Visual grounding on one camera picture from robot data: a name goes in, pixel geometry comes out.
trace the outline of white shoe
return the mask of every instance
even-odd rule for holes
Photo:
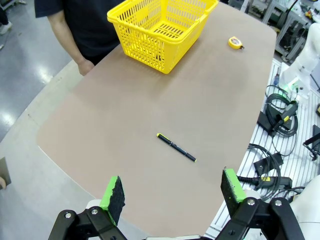
[[[0,35],[4,35],[11,28],[12,28],[12,23],[11,22],[9,22],[7,25],[0,26]]]

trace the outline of tape measure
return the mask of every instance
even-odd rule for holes
[[[228,44],[233,49],[244,49],[245,47],[242,45],[242,42],[236,38],[235,36],[230,37]]]

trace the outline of yellow plastic basket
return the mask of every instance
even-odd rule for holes
[[[126,55],[168,74],[200,36],[218,0],[125,0],[107,13]]]

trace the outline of gray floor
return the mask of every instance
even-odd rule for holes
[[[35,18],[34,1],[7,9],[12,30],[0,36],[0,142],[35,96],[71,58],[46,18]]]

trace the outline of pen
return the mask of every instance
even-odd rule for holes
[[[181,154],[185,155],[188,159],[196,162],[197,159],[194,156],[191,156],[189,153],[187,153],[185,150],[183,150],[181,147],[179,147],[178,145],[176,145],[175,143],[173,143],[172,141],[170,141],[169,138],[167,138],[166,136],[162,135],[161,133],[158,133],[156,135],[158,138],[160,138],[162,141],[164,141],[165,143],[167,143],[169,146],[173,147],[175,150],[177,150],[178,152],[180,152]]]

